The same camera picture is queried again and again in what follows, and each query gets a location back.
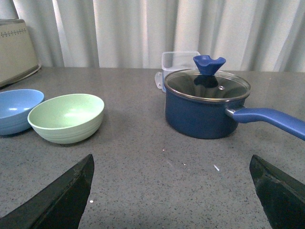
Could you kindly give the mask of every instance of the saucepan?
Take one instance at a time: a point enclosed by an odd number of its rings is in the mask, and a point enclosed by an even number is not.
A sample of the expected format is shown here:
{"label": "saucepan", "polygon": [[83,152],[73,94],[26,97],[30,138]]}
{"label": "saucepan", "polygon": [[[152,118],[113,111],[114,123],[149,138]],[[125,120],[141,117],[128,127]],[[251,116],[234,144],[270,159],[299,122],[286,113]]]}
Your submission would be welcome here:
{"label": "saucepan", "polygon": [[264,121],[305,140],[305,122],[270,108],[246,108],[250,84],[234,74],[218,71],[224,58],[195,56],[198,69],[170,73],[166,88],[165,117],[178,132],[200,139],[231,134],[238,123]]}

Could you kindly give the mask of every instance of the curtain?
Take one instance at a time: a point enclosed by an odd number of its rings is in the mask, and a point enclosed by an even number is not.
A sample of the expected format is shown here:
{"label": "curtain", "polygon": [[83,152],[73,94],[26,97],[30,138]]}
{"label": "curtain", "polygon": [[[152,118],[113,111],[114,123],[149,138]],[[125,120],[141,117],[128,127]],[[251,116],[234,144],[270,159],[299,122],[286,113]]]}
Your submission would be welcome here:
{"label": "curtain", "polygon": [[305,72],[304,0],[0,0],[43,66],[161,68],[198,51],[222,70]]}

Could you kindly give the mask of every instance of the blue bowl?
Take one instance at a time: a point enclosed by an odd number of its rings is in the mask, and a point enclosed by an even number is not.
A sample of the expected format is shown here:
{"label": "blue bowl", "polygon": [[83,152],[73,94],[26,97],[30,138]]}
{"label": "blue bowl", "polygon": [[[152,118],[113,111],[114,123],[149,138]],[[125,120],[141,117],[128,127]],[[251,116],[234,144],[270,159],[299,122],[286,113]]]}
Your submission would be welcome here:
{"label": "blue bowl", "polygon": [[37,90],[20,89],[0,93],[0,135],[16,134],[31,125],[30,111],[44,100],[44,94]]}

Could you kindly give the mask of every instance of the lid knob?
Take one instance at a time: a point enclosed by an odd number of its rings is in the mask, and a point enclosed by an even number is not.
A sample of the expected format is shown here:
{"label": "lid knob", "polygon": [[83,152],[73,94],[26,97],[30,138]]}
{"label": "lid knob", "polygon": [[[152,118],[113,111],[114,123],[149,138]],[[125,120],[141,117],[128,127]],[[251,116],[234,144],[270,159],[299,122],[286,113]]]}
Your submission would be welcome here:
{"label": "lid knob", "polygon": [[219,57],[213,60],[209,55],[200,55],[193,57],[197,68],[202,75],[214,75],[218,69],[226,62],[225,58]]}

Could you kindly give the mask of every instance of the lid rim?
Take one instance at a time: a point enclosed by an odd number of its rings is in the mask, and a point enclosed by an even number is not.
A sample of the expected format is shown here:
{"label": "lid rim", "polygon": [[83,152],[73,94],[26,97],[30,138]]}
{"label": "lid rim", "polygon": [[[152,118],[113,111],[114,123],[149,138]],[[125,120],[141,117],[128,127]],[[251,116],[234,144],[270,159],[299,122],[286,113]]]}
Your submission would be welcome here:
{"label": "lid rim", "polygon": [[234,75],[232,73],[227,73],[227,72],[223,72],[223,71],[217,71],[215,73],[215,75],[218,75],[219,76],[222,76],[223,78],[227,78],[229,80],[233,80],[237,83],[239,83],[240,85],[242,85],[245,89],[247,89],[246,93],[244,93],[243,95],[241,96],[236,96],[236,97],[231,97],[231,98],[204,98],[204,97],[197,97],[197,96],[193,96],[193,95],[189,95],[189,94],[184,94],[182,92],[179,92],[175,89],[173,89],[172,87],[170,87],[168,85],[168,79],[169,77],[171,77],[173,74],[176,74],[178,72],[182,72],[182,71],[189,71],[189,70],[196,70],[196,69],[185,69],[185,70],[179,70],[179,71],[175,71],[173,73],[170,73],[168,74],[165,79],[164,79],[164,86],[166,88],[166,90],[169,90],[171,91],[172,93],[180,96],[180,97],[183,97],[183,98],[186,98],[186,99],[190,99],[190,100],[194,100],[194,101],[202,101],[202,102],[211,102],[211,103],[219,103],[219,102],[230,102],[230,101],[236,101],[236,100],[241,100],[241,99],[244,99],[244,98],[247,98],[249,95],[250,95],[250,91],[251,91],[251,86],[250,84],[248,83],[247,80],[237,76],[237,75]]}

